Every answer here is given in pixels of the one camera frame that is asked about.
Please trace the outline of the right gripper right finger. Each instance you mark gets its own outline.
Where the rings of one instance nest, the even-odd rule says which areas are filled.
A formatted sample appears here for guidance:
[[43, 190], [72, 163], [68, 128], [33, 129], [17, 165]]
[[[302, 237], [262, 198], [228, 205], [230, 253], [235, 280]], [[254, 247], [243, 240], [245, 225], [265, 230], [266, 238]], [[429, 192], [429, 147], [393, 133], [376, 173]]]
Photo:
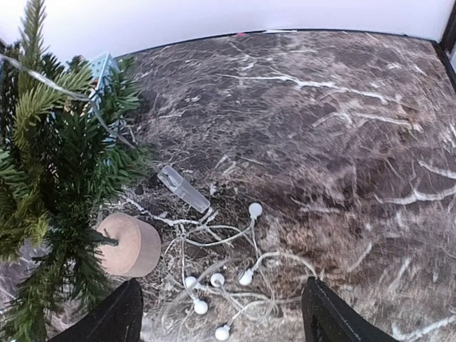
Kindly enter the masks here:
[[310, 276], [304, 286], [301, 310], [307, 341], [395, 341], [367, 322], [315, 276]]

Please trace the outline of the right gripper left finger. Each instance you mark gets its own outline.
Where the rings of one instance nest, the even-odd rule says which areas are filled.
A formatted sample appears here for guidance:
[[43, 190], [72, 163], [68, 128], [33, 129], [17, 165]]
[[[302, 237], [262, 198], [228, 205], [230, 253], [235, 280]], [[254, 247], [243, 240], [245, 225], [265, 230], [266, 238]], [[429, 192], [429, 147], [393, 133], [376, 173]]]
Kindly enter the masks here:
[[138, 342], [143, 291], [137, 280], [120, 285], [95, 309], [50, 342]]

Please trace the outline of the small green christmas tree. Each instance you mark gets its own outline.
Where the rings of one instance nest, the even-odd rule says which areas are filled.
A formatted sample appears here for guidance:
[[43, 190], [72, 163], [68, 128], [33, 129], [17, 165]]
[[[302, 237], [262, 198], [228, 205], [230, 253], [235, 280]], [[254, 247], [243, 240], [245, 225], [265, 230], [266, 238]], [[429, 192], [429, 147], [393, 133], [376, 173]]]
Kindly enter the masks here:
[[43, 45], [43, 1], [28, 1], [21, 39], [8, 51], [1, 89], [1, 258], [19, 256], [25, 242], [45, 254], [18, 285], [1, 329], [16, 341], [45, 341], [52, 315], [66, 301], [91, 309], [109, 291], [93, 227], [99, 207], [147, 172], [149, 152], [120, 135], [104, 142], [108, 126], [139, 107], [131, 58], [118, 61], [112, 91], [101, 96], [96, 118], [84, 102], [49, 86], [88, 98], [91, 71], [75, 57], [63, 66]]

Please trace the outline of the light blue plastic basket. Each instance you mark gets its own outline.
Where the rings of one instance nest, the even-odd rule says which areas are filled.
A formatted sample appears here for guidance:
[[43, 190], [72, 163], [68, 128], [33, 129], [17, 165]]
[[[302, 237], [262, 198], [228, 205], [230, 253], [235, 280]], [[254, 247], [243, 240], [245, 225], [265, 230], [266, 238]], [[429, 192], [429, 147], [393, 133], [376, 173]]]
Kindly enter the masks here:
[[[79, 102], [84, 102], [85, 106], [83, 109], [83, 116], [86, 116], [87, 119], [96, 118], [95, 113], [99, 114], [101, 108], [102, 99], [101, 96], [106, 93], [106, 91], [111, 92], [113, 81], [113, 74], [120, 72], [118, 62], [113, 58], [109, 52], [105, 52], [96, 56], [88, 61], [88, 67], [91, 71], [91, 90], [88, 98], [91, 99], [91, 102], [83, 101], [81, 96], [71, 95], [69, 90], [63, 91], [56, 88], [55, 86], [49, 85], [53, 90], [57, 90], [59, 93], [66, 94], [70, 97], [71, 100], [76, 100]], [[120, 116], [114, 122], [112, 122], [108, 127], [115, 133], [109, 133], [109, 136], [104, 139], [104, 142], [109, 144], [110, 147], [115, 146], [118, 140], [117, 134], [119, 131], [120, 124], [122, 123], [123, 118]]]

